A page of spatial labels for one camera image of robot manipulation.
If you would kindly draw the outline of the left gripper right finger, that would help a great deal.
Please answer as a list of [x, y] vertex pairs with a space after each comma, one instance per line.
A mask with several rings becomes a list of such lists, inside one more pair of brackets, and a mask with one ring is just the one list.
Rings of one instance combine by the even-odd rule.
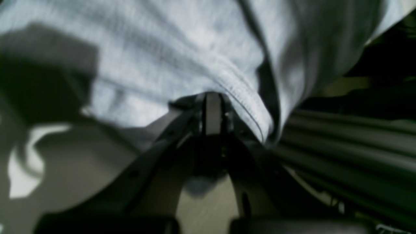
[[375, 234], [373, 223], [345, 216], [303, 188], [258, 142], [224, 94], [213, 94], [213, 131], [220, 136], [238, 207], [231, 234]]

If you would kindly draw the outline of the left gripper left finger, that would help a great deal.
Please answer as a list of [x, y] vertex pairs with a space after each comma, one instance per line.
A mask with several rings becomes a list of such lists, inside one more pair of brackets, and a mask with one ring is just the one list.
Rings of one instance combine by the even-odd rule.
[[36, 234], [179, 234], [182, 188], [198, 194], [214, 179], [214, 95], [176, 102], [186, 110], [116, 179], [93, 197], [44, 215]]

